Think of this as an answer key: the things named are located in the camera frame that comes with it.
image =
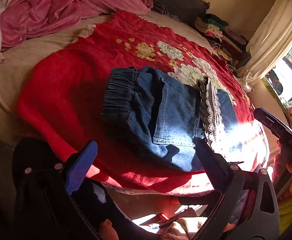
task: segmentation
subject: blue gripper pad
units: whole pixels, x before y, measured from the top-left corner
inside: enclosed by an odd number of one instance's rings
[[[90,166],[97,157],[98,146],[95,141],[90,141],[81,151],[80,156],[70,168],[66,177],[66,191],[69,195],[79,189]]]

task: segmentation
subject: metal rivet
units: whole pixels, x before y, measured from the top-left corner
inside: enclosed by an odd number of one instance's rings
[[[265,170],[265,169],[261,169],[261,173],[262,173],[263,175],[267,175],[267,170]]]
[[[25,169],[25,173],[26,173],[26,174],[29,174],[30,172],[32,172],[32,168],[26,168],[26,169]]]
[[[231,164],[230,165],[230,168],[233,170],[233,171],[237,171],[238,170],[238,166],[236,164]]]
[[[55,170],[60,170],[63,167],[63,165],[61,163],[57,163],[55,165]]]

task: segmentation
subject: pocket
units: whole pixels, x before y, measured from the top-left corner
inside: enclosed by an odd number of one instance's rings
[[[185,98],[165,84],[162,101],[159,106],[154,144],[172,144],[194,147],[193,139],[197,136],[199,120],[194,107]]]

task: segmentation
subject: cream curtain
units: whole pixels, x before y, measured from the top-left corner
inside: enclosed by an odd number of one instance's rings
[[[276,0],[247,45],[250,61],[237,70],[245,84],[253,87],[292,47],[292,0]]]

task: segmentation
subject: pink blanket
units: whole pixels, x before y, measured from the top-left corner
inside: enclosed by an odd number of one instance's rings
[[[2,50],[71,28],[81,19],[125,10],[146,15],[152,0],[12,0],[1,14]]]

